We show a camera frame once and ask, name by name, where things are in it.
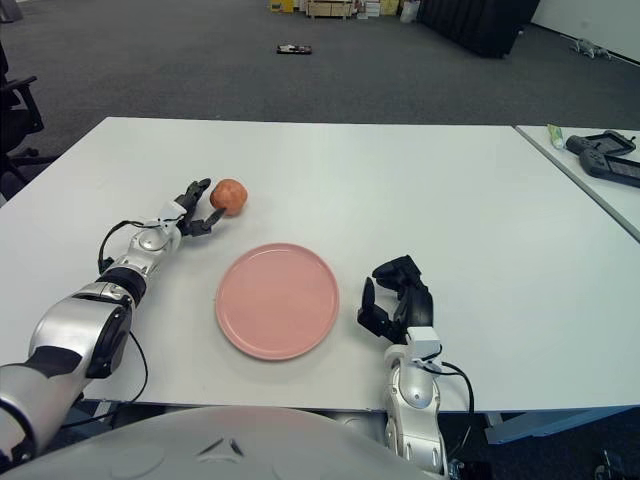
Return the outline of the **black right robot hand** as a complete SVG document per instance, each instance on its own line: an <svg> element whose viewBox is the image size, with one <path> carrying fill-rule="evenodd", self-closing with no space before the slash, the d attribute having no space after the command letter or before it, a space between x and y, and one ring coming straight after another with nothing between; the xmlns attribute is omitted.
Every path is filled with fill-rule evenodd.
<svg viewBox="0 0 640 480"><path fill-rule="evenodd" d="M392 317L375 303L374 283L396 293L398 305ZM421 271L409 255L390 260L365 280L357 322L376 337L406 345L410 327L432 327L434 304Z"/></svg>

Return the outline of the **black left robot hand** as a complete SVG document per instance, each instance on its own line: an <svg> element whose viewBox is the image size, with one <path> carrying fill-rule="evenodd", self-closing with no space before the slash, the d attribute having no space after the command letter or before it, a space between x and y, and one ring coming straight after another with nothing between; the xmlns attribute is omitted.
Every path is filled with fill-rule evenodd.
<svg viewBox="0 0 640 480"><path fill-rule="evenodd" d="M183 237L198 237L210 234L212 227L226 213L226 208L221 207L216 208L206 219L193 219L198 202L210 185L210 178L194 181L187 187L184 194L175 199L175 202L185 209L185 213L180 215L177 223L177 227Z"/></svg>

